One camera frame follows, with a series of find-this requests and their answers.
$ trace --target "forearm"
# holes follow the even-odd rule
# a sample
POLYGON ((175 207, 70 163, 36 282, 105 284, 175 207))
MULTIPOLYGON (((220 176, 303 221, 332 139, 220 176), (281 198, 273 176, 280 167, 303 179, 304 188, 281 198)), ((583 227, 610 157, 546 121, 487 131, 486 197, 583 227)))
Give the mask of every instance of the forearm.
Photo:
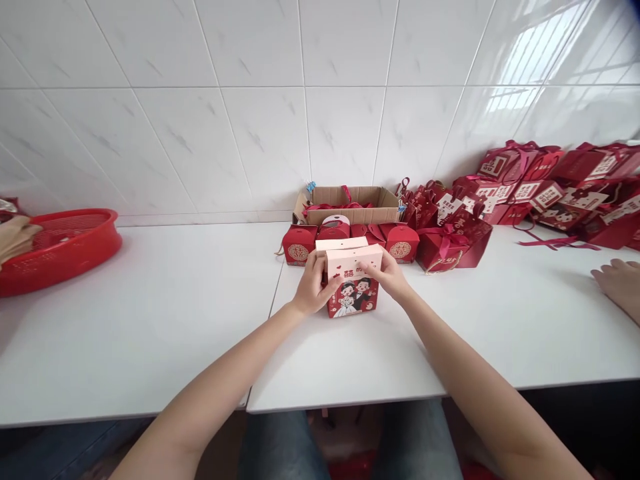
POLYGON ((546 472, 547 467, 556 475, 568 475, 554 478, 586 474, 526 400, 424 300, 410 293, 401 304, 438 378, 509 478, 533 478, 528 475, 546 472), (514 457, 520 457, 515 471, 514 457), (529 472, 522 469, 523 459, 534 460, 529 472))
POLYGON ((177 469, 189 477, 202 452, 258 378, 265 364, 302 322, 304 316, 286 304, 269 320, 218 358, 192 380, 149 426, 125 458, 125 478, 183 478, 168 474, 177 469), (166 467, 149 471, 149 466, 166 467))

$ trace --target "cartoon bride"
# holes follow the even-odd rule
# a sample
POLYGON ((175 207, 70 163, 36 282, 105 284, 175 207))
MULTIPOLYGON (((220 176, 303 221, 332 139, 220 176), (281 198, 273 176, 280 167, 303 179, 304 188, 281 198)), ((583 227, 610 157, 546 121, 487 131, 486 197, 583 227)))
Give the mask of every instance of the cartoon bride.
POLYGON ((344 282, 342 284, 342 296, 344 298, 338 300, 342 307, 340 310, 336 312, 334 317, 344 317, 350 313, 355 313, 357 310, 353 307, 355 303, 355 299, 352 297, 353 292, 355 291, 355 285, 352 282, 344 282))

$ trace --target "gift tag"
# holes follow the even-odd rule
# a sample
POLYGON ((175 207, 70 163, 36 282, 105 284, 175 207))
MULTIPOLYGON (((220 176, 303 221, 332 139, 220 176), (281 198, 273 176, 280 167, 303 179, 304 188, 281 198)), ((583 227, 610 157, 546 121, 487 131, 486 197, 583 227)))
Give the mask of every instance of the gift tag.
POLYGON ((438 226, 442 226, 447 220, 462 207, 463 202, 460 199, 454 200, 450 193, 445 193, 444 196, 438 200, 438 226))

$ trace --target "red bag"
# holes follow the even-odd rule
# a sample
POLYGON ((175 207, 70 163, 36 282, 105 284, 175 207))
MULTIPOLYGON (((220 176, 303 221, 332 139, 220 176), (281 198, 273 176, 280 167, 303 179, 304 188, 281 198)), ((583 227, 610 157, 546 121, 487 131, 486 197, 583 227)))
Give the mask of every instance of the red bag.
POLYGON ((469 250, 467 238, 454 233, 450 223, 418 230, 417 233, 420 235, 420 244, 415 260, 426 275, 453 270, 469 250))
POLYGON ((476 268, 489 244, 493 227, 480 218, 482 209, 482 205, 477 205, 473 213, 460 210, 451 219, 454 233, 464 235, 469 245, 458 262, 458 268, 476 268))

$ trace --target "ribbon bow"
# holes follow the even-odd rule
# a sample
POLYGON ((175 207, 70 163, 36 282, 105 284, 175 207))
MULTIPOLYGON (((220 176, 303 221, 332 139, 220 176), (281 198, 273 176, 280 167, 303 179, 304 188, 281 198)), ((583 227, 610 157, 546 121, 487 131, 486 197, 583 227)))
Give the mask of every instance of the ribbon bow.
POLYGON ((449 249, 452 246, 466 247, 469 245, 469 239, 464 235, 454 233, 453 225, 450 223, 446 223, 442 227, 420 229, 416 233, 418 235, 422 235, 423 233, 435 233, 442 237, 442 242, 440 243, 440 258, 446 258, 449 249))

